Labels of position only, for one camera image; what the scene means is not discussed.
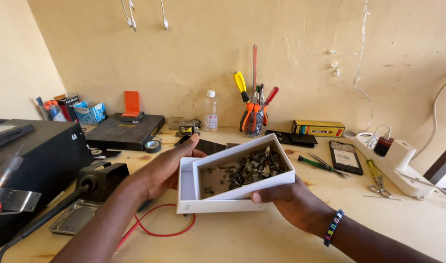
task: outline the white bottle cap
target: white bottle cap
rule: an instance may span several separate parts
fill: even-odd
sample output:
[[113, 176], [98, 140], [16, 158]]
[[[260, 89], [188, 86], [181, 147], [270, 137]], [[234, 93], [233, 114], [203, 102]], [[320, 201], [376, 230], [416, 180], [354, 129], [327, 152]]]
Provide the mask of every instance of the white bottle cap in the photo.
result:
[[215, 97], [215, 91], [214, 90], [207, 90], [207, 97], [210, 97], [210, 98]]

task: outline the wooden workbench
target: wooden workbench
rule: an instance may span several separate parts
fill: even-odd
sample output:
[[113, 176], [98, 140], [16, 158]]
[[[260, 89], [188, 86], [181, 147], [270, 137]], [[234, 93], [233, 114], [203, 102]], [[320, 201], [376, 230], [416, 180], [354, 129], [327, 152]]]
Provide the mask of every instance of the wooden workbench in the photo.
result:
[[[163, 150], [172, 149], [179, 139], [167, 126], [161, 129]], [[236, 128], [220, 127], [217, 132], [202, 132], [201, 138], [221, 144], [244, 143], [251, 139]], [[293, 163], [296, 173], [321, 200], [335, 209], [343, 209], [357, 222], [407, 244], [425, 254], [446, 262], [446, 196], [434, 192], [427, 200], [419, 201], [404, 195], [386, 177], [385, 188], [398, 200], [379, 197], [369, 191], [373, 183], [365, 157], [358, 152], [364, 176], [352, 175], [343, 179], [334, 173], [320, 170], [297, 161], [298, 156], [309, 157], [307, 150], [331, 162], [328, 141], [317, 138], [313, 149], [282, 145]], [[338, 141], [348, 142], [342, 138]], [[123, 162], [132, 173], [146, 165], [156, 154], [123, 151], [118, 157], [108, 158], [111, 163]], [[72, 184], [67, 189], [70, 194]], [[175, 204], [177, 192], [168, 190], [144, 212], [161, 204]], [[144, 226], [159, 234], [183, 230], [191, 221], [175, 213], [175, 207], [164, 207], [143, 220]], [[71, 239], [55, 235], [48, 227], [56, 216], [32, 235], [10, 248], [3, 263], [46, 263]], [[131, 218], [129, 226], [135, 220]], [[271, 204], [262, 212], [235, 212], [198, 214], [193, 228], [180, 236], [153, 237], [137, 228], [115, 253], [112, 262], [353, 262], [334, 247], [326, 248], [320, 238], [302, 232], [289, 224]]]

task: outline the plastic bottle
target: plastic bottle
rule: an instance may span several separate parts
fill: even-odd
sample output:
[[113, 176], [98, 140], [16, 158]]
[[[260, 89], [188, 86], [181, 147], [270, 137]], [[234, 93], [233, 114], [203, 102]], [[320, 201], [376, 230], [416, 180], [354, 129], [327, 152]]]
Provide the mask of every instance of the plastic bottle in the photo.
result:
[[214, 90], [207, 91], [203, 100], [203, 130], [212, 132], [218, 130], [218, 114], [216, 113], [217, 99]]

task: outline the green screwdriver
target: green screwdriver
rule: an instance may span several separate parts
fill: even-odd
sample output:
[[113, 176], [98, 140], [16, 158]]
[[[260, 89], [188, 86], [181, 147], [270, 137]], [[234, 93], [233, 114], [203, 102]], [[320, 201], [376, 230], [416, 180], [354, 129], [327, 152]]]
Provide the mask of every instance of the green screwdriver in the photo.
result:
[[313, 160], [306, 159], [306, 158], [304, 158], [304, 157], [302, 157], [300, 155], [298, 157], [298, 161], [303, 161], [303, 162], [306, 162], [308, 164], [312, 164], [315, 167], [320, 168], [320, 169], [328, 170], [328, 171], [331, 171], [331, 172], [333, 171], [333, 167], [331, 167], [331, 166], [328, 166], [328, 165], [325, 165], [323, 163], [316, 162], [316, 161], [313, 161]]

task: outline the red wire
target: red wire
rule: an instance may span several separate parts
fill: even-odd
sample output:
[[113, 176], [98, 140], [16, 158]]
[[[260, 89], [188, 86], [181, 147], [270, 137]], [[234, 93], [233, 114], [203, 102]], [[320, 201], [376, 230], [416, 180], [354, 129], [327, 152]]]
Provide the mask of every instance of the red wire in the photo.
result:
[[152, 236], [161, 236], [161, 237], [167, 237], [167, 236], [177, 236], [180, 234], [184, 234], [185, 232], [189, 231], [191, 229], [191, 227], [193, 226], [193, 224], [195, 223], [195, 214], [192, 214], [193, 216], [193, 220], [192, 220], [192, 224], [186, 228], [185, 230], [179, 232], [179, 233], [174, 233], [174, 234], [167, 234], [167, 235], [160, 235], [160, 234], [155, 234], [152, 233], [148, 230], [146, 230], [144, 228], [144, 226], [140, 223], [140, 220], [142, 220], [144, 217], [146, 217], [149, 213], [153, 212], [154, 210], [156, 210], [157, 208], [163, 207], [163, 206], [176, 206], [175, 204], [165, 204], [165, 205], [160, 205], [160, 206], [156, 206], [155, 208], [153, 208], [152, 210], [148, 211], [146, 214], [144, 214], [144, 216], [142, 218], [138, 218], [137, 215], [134, 215], [135, 219], [137, 220], [137, 223], [135, 223], [128, 231], [127, 233], [121, 238], [121, 241], [119, 242], [119, 244], [117, 245], [117, 249], [119, 249], [121, 247], [121, 245], [126, 241], [126, 239], [130, 236], [130, 234], [137, 228], [138, 225], [140, 225], [140, 227], [149, 235]]

